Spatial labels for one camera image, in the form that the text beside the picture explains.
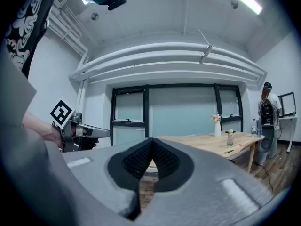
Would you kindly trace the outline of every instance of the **backpack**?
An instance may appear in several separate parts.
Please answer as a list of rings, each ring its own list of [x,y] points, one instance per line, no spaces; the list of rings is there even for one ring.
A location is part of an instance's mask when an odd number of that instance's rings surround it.
[[[268,98],[261,102],[261,123],[273,125],[274,123],[274,109],[273,105]]]

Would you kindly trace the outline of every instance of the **white ceiling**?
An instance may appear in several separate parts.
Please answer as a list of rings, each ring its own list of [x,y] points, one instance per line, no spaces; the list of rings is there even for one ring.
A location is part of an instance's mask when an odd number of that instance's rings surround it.
[[[106,6],[88,4],[78,18],[100,46],[149,33],[185,31],[199,35],[197,26],[208,40],[214,37],[230,42],[256,61],[292,27],[273,0],[257,1],[263,6],[259,15],[242,2],[233,9],[231,0],[127,0],[114,11],[108,11]],[[80,9],[73,3],[71,9],[82,11],[82,4],[79,6]],[[98,13],[99,20],[93,21],[92,13]]]

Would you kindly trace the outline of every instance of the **white vase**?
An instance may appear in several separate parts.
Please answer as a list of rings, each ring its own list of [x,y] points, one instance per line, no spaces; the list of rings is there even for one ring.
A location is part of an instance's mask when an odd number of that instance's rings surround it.
[[[214,136],[215,137],[221,136],[221,121],[215,121]]]

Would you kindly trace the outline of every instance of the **person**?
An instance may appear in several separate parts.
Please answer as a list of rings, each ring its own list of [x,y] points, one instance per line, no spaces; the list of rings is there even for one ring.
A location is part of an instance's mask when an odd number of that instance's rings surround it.
[[[263,102],[264,99],[268,99],[273,108],[274,108],[274,113],[273,113],[273,118],[274,118],[274,129],[275,129],[275,133],[274,133],[274,140],[272,142],[271,148],[269,150],[269,152],[267,153],[259,153],[259,164],[262,165],[267,157],[267,154],[269,154],[269,158],[273,158],[276,155],[277,152],[277,137],[278,137],[278,132],[280,131],[280,122],[279,122],[279,114],[282,113],[282,106],[281,103],[279,101],[279,98],[277,95],[273,94],[272,92],[272,85],[269,82],[265,82],[263,85],[263,89],[262,89],[262,94],[261,94],[261,98],[258,102],[258,115],[261,115],[261,104]]]
[[[5,32],[1,32],[5,45],[14,64],[27,78],[37,44],[49,25],[48,15],[53,1],[13,0],[9,12],[5,14],[7,16],[4,16]],[[22,124],[37,132],[43,140],[52,141],[62,148],[61,134],[52,125],[46,124],[29,112],[26,112]],[[75,135],[75,128],[72,128],[72,135]]]

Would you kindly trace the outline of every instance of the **flower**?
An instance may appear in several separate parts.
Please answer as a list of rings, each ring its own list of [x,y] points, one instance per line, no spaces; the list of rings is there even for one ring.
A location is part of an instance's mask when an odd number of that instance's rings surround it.
[[[213,121],[220,121],[221,120],[221,116],[219,113],[217,113],[216,115],[211,115],[211,119]]]

